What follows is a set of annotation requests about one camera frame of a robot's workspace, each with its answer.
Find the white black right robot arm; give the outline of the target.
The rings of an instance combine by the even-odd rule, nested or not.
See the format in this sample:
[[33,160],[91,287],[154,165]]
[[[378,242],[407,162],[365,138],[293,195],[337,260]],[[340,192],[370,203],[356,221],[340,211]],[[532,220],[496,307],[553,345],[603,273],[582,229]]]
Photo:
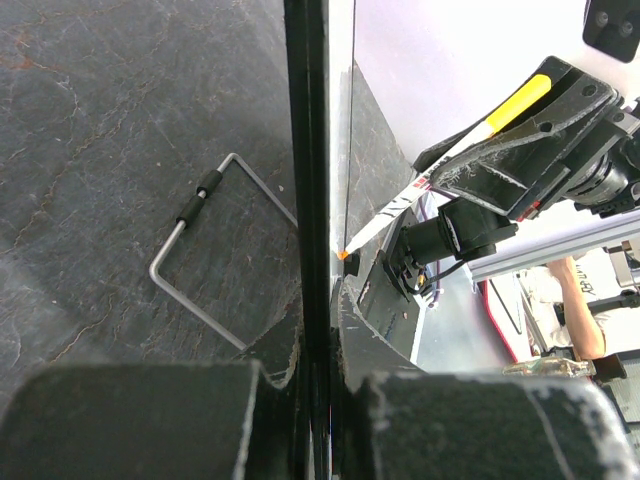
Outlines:
[[532,220],[568,200],[609,218],[639,206],[639,109],[613,86],[546,58],[505,101],[423,151],[417,179],[449,195],[428,220],[401,223],[380,261],[404,297],[442,279],[430,264],[492,255]]

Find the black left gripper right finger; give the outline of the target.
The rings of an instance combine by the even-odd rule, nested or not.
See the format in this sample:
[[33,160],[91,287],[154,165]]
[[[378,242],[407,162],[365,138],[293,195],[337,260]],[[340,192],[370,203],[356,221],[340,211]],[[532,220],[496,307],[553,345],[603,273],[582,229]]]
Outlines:
[[583,379],[433,375],[332,296],[335,473],[342,479],[635,479],[639,462],[607,396]]

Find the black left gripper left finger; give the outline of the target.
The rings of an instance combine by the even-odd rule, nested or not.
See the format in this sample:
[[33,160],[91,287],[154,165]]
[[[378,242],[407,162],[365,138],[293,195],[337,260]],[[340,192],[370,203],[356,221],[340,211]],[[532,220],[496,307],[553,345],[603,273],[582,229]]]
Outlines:
[[5,479],[298,479],[299,327],[236,361],[76,365],[27,381],[1,423]]

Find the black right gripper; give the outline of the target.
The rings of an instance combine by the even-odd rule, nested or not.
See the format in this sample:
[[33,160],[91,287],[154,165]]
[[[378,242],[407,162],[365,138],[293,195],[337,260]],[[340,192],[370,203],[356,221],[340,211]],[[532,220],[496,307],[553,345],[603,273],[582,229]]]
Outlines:
[[489,114],[421,152],[413,168],[431,169],[436,188],[514,221],[561,200],[601,218],[626,213],[639,205],[639,115],[623,101],[609,83],[549,56]]

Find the person in white shirt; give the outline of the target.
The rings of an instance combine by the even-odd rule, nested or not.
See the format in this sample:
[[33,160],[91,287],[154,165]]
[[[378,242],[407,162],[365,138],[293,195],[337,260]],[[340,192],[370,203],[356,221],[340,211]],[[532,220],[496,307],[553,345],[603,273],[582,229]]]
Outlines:
[[622,293],[607,252],[590,250],[519,272],[531,311],[550,347],[569,347],[580,360],[595,360],[639,348],[639,310],[594,313],[591,302]]

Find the white whiteboard black frame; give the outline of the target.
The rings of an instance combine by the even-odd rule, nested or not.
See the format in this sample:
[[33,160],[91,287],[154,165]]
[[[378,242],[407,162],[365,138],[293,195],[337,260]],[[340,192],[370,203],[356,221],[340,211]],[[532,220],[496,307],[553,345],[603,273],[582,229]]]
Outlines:
[[341,284],[330,277],[329,258],[330,149],[338,138],[329,132],[333,33],[328,14],[325,1],[285,5],[303,307],[294,392],[297,422],[305,428],[304,476],[314,472],[320,478],[337,475],[332,407],[338,376],[331,305]]

